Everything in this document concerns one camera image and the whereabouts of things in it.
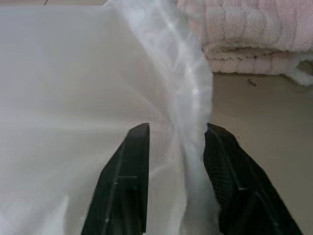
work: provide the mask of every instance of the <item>beige floor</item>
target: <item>beige floor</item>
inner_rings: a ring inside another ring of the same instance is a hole
[[[0,5],[103,5],[106,0],[0,0]],[[257,86],[248,85],[251,79]],[[237,136],[267,172],[304,235],[313,235],[313,88],[282,77],[214,78],[211,122]]]

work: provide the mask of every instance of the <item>terry cloth towel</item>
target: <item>terry cloth towel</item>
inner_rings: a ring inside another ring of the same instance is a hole
[[[177,0],[198,33],[212,71],[278,75],[301,85],[313,76],[313,0]]]

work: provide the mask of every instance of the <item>tile floor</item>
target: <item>tile floor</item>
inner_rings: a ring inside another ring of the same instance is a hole
[[[103,5],[106,0],[0,0],[0,5]],[[256,86],[248,84],[251,79]],[[313,235],[313,88],[283,77],[216,74],[211,122],[237,136],[267,172],[304,235]]]

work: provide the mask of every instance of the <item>pink towel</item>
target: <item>pink towel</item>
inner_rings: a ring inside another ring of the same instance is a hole
[[[285,74],[313,84],[313,0],[178,0],[212,71]]]

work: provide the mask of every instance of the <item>small debris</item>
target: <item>small debris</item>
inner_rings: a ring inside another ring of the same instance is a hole
[[[251,81],[250,78],[248,79],[248,85],[249,85],[249,86],[253,86],[253,87],[256,87],[256,86],[257,86],[254,82]]]

